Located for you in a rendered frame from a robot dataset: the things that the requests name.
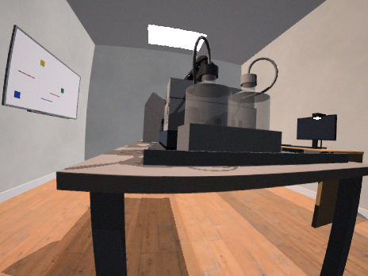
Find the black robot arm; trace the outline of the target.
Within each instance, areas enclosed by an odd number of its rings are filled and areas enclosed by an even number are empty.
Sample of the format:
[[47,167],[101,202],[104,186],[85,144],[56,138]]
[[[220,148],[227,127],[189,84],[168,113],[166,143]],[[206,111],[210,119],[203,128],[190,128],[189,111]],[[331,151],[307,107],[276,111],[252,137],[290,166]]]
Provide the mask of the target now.
[[[197,81],[199,81],[199,82],[201,82],[201,78],[200,78],[201,66],[206,64],[206,63],[208,63],[208,57],[207,56],[199,56],[196,59]],[[190,73],[184,79],[194,80],[193,69],[190,71]]]

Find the translucent grey bottle with cap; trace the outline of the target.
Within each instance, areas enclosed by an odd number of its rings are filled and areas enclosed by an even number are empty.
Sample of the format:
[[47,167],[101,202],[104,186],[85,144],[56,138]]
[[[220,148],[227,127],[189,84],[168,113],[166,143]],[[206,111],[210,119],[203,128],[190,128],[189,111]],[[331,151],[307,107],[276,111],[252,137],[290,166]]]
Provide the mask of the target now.
[[255,90],[257,75],[240,76],[242,91],[232,95],[232,127],[270,130],[270,95]]

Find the black curved hose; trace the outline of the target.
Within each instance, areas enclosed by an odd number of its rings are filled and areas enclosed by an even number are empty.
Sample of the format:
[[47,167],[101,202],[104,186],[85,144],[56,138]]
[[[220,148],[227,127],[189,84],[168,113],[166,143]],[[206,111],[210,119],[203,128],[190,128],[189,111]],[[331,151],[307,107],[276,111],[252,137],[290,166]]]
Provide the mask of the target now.
[[211,63],[211,51],[210,51],[210,46],[209,46],[209,42],[207,40],[207,38],[203,35],[200,35],[194,44],[194,51],[193,51],[193,76],[194,76],[194,84],[197,84],[197,72],[196,72],[196,57],[197,57],[197,47],[198,44],[200,42],[200,40],[203,39],[206,47],[207,47],[207,52],[208,52],[208,63]]

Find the grey bottle with black cap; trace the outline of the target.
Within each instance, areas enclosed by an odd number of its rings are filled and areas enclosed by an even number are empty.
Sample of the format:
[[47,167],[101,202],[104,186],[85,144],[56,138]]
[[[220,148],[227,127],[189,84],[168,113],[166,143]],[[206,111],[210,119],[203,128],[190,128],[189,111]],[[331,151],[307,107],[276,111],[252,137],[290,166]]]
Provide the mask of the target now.
[[186,88],[184,125],[231,126],[232,89],[217,83],[218,66],[201,66],[201,83]]

